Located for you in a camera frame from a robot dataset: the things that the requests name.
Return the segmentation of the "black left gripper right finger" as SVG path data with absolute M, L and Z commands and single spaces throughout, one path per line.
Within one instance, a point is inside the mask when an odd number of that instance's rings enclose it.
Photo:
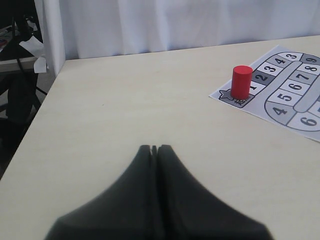
M 157 154 L 158 189 L 169 240 L 271 240 L 268 228 L 224 203 L 183 165 L 170 145 Z

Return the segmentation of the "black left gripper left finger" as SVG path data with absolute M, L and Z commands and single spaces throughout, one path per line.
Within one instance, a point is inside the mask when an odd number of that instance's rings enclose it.
M 160 206 L 155 146 L 142 145 L 104 192 L 59 217 L 48 240 L 158 240 Z

